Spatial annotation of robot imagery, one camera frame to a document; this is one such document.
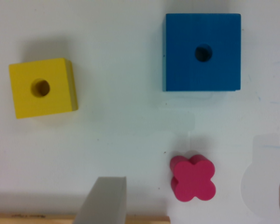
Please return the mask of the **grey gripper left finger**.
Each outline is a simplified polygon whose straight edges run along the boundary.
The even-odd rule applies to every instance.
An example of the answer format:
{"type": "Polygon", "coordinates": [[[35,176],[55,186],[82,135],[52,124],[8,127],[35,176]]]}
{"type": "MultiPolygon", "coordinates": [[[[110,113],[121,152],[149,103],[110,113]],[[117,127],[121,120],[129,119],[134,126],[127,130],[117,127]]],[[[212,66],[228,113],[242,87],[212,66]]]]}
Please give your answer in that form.
{"type": "Polygon", "coordinates": [[[125,224],[125,177],[98,177],[73,224],[125,224]]]}

